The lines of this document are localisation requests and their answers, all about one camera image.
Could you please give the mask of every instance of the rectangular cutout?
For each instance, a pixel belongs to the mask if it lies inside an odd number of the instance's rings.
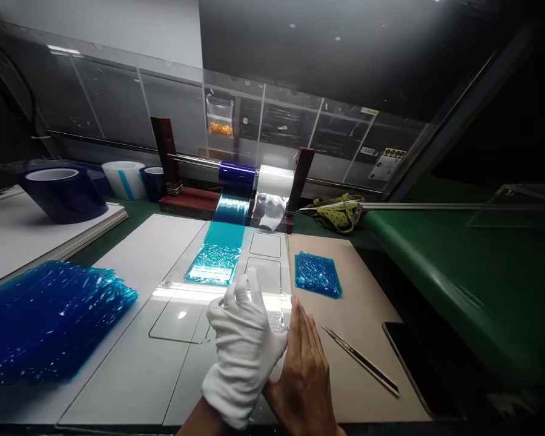
[[[256,268],[262,292],[268,292],[269,294],[280,294],[282,292],[280,262],[278,260],[249,257],[246,267],[250,268],[251,266]]]
[[[203,308],[198,303],[171,299],[151,328],[150,337],[192,342]]]
[[[250,244],[250,254],[267,257],[280,257],[280,236],[256,233]]]

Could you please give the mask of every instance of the blue film sheet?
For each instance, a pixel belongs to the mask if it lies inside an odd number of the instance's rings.
[[[212,221],[184,280],[205,285],[230,285],[240,259],[244,229],[237,224]]]
[[[298,288],[334,299],[343,294],[333,259],[301,251],[295,255],[295,275]]]

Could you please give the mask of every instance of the white film roll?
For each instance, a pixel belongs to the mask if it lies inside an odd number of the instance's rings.
[[[261,165],[256,186],[256,201],[252,226],[275,231],[285,215],[291,195],[294,172],[283,168]]]
[[[101,165],[117,198],[138,200],[145,197],[145,187],[139,170],[145,167],[140,162],[119,160]]]

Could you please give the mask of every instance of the clear acrylic panel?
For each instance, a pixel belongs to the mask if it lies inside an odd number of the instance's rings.
[[[33,38],[4,34],[1,41],[30,83],[49,128],[101,137],[70,53],[52,50]]]
[[[171,121],[176,150],[205,155],[202,84],[165,79],[141,72],[150,116]]]
[[[321,112],[311,141],[316,154],[309,175],[343,182],[371,124]]]
[[[370,122],[374,119],[377,111],[343,102],[324,99],[321,107],[321,114],[331,114],[337,117],[354,118]]]
[[[155,148],[136,67],[74,60],[105,138]]]
[[[383,190],[388,181],[394,175],[396,167],[399,167],[404,159],[408,158],[408,151],[416,143],[424,130],[426,123],[408,118],[402,118],[380,112],[371,125],[368,134],[358,150],[351,168],[345,177],[345,183]],[[379,174],[375,177],[373,172],[376,164],[380,164],[380,158],[386,149],[400,150],[404,154],[398,162],[394,162],[394,171],[389,174]]]
[[[469,227],[545,227],[545,184],[506,184],[466,223]]]
[[[316,150],[311,177],[383,191],[435,130],[370,108],[15,25],[0,29],[0,38],[30,81],[48,128],[85,137],[155,148],[148,117],[167,117],[182,153],[291,170],[299,147],[310,146]],[[16,86],[13,77],[8,81]],[[209,133],[206,98],[230,106],[231,135]],[[387,148],[404,156],[388,177],[372,178]],[[188,177],[208,177],[183,167]]]
[[[256,165],[257,140],[265,85],[216,71],[203,71],[206,113],[211,114],[210,102],[220,101],[230,113],[225,119],[207,117],[206,131],[209,156],[216,159]],[[230,125],[232,135],[210,133],[210,123]]]
[[[317,112],[321,106],[321,97],[310,94],[300,93],[298,91],[282,88],[274,85],[267,85],[265,91],[265,100],[268,103],[277,105],[289,105],[293,107],[310,109]]]

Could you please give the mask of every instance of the white glove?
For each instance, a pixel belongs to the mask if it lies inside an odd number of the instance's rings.
[[[218,362],[204,378],[202,395],[224,422],[245,429],[271,371],[285,352],[288,332],[272,332],[254,268],[230,285],[223,302],[215,299],[210,303],[208,320],[216,331]]]

